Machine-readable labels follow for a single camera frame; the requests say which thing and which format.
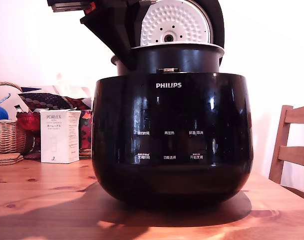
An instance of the wooden table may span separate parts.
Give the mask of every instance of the wooden table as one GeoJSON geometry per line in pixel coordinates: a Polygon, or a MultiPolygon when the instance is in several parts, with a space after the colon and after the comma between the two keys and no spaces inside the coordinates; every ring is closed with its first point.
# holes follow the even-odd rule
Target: wooden table
{"type": "Polygon", "coordinates": [[[0,240],[304,240],[304,199],[252,173],[216,209],[160,213],[126,206],[90,160],[0,166],[0,240]]]}

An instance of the chair slat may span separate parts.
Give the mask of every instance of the chair slat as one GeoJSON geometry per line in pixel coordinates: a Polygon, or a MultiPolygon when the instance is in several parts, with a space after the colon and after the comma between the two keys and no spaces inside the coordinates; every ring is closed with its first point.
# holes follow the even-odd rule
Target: chair slat
{"type": "Polygon", "coordinates": [[[304,107],[287,110],[285,122],[289,124],[304,124],[304,107]]]}
{"type": "Polygon", "coordinates": [[[281,146],[278,158],[304,166],[304,146],[281,146]]]}

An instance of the black inner pot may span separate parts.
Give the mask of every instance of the black inner pot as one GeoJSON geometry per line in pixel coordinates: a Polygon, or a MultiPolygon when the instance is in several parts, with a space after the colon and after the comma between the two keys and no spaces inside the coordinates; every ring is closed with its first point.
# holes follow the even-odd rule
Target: black inner pot
{"type": "Polygon", "coordinates": [[[200,43],[163,43],[135,47],[131,50],[134,65],[129,70],[117,56],[111,61],[117,66],[118,75],[129,73],[155,74],[163,69],[176,72],[218,73],[219,60],[224,50],[213,44],[200,43]]]}

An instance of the wooden chair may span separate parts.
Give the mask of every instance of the wooden chair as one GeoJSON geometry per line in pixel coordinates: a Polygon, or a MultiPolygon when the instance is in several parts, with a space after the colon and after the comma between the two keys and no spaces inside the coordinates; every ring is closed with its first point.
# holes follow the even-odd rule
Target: wooden chair
{"type": "MultiPolygon", "coordinates": [[[[269,179],[278,184],[281,184],[284,161],[304,166],[304,146],[287,146],[291,124],[304,124],[304,107],[293,108],[288,105],[282,107],[276,137],[269,179]]],[[[304,198],[304,192],[292,187],[285,188],[304,198]]]]}

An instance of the cork coaster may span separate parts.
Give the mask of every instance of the cork coaster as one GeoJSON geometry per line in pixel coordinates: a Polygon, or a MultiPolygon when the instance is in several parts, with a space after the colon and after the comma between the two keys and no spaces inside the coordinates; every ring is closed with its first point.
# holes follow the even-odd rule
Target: cork coaster
{"type": "Polygon", "coordinates": [[[12,160],[0,160],[0,166],[13,165],[23,160],[23,156],[18,157],[17,159],[12,160]]]}
{"type": "Polygon", "coordinates": [[[91,153],[91,149],[80,149],[80,153],[91,153]]]}
{"type": "Polygon", "coordinates": [[[19,153],[0,154],[0,161],[16,160],[19,156],[19,153]]]}
{"type": "Polygon", "coordinates": [[[82,156],[82,157],[88,157],[88,156],[91,156],[91,153],[90,152],[83,152],[83,153],[81,153],[80,152],[80,157],[82,156]]]}

